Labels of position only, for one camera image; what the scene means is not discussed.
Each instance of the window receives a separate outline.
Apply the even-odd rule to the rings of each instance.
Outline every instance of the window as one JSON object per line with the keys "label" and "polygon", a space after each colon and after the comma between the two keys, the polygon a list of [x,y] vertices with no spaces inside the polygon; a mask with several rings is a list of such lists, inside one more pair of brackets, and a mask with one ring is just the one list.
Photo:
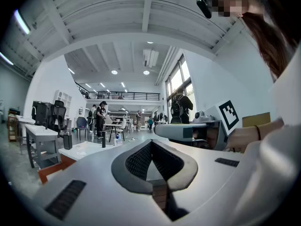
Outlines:
{"label": "window", "polygon": [[196,99],[194,97],[194,91],[193,91],[193,86],[190,84],[189,86],[186,87],[186,95],[189,98],[189,100],[193,103],[193,110],[189,110],[189,120],[192,121],[194,119],[194,115],[196,113]]}
{"label": "window", "polygon": [[190,78],[189,70],[186,61],[181,65],[182,71],[183,71],[183,76],[184,76],[184,81]]}
{"label": "window", "polygon": [[168,107],[168,120],[169,123],[172,119],[170,114],[171,103],[176,94],[176,90],[182,87],[185,90],[185,95],[193,103],[193,110],[189,111],[189,118],[192,120],[196,111],[196,103],[193,93],[193,87],[191,83],[190,73],[188,70],[187,63],[185,61],[184,55],[180,58],[174,67],[174,70],[169,75],[166,81],[166,93],[167,93],[167,107]]}

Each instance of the balcony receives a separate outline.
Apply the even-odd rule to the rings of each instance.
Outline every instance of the balcony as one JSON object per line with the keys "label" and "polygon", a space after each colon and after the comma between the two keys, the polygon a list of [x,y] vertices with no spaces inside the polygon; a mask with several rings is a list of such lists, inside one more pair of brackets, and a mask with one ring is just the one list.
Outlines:
{"label": "balcony", "polygon": [[140,101],[159,101],[160,94],[159,93],[142,93],[142,92],[120,92],[120,91],[112,91],[112,92],[90,92],[85,88],[81,87],[78,83],[76,83],[79,91],[86,99],[102,99],[102,100],[140,100]]}

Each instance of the fluorescent light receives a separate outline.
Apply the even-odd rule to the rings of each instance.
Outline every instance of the fluorescent light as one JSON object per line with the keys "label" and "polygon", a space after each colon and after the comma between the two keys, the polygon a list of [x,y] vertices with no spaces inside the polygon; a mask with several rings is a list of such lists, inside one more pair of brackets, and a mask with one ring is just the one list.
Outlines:
{"label": "fluorescent light", "polygon": [[6,62],[8,62],[10,65],[14,65],[13,62],[11,62],[8,58],[6,58],[1,52],[0,52],[0,56],[1,56]]}
{"label": "fluorescent light", "polygon": [[25,22],[23,21],[23,19],[21,18],[20,14],[19,14],[19,11],[16,10],[14,14],[15,14],[15,18],[18,21],[18,23],[20,24],[21,28],[24,30],[24,32],[26,34],[29,34],[30,30],[27,27],[27,25],[25,24]]}
{"label": "fluorescent light", "polygon": [[75,74],[75,72],[73,72],[70,68],[68,68],[68,69],[69,69],[69,71],[70,71],[71,73]]}

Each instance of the woman's arm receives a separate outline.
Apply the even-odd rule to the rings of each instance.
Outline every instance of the woman's arm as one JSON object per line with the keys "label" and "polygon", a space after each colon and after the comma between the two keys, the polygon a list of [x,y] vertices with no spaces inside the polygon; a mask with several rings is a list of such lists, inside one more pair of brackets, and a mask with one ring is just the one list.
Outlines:
{"label": "woman's arm", "polygon": [[[267,134],[269,134],[271,131],[283,127],[283,125],[283,121],[281,119],[277,119],[273,122],[258,126],[261,139],[263,140]],[[245,149],[249,143],[258,140],[258,132],[255,126],[236,128],[230,135],[229,143],[226,148]]]}

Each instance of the white chair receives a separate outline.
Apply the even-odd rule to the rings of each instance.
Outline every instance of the white chair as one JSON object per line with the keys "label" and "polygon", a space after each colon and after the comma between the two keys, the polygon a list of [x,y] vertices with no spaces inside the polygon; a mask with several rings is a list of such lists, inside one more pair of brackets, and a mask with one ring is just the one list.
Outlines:
{"label": "white chair", "polygon": [[127,121],[124,119],[121,123],[121,127],[119,127],[118,129],[116,129],[117,132],[122,132],[122,135],[123,135],[123,141],[124,141],[124,128],[126,127],[127,125]]}

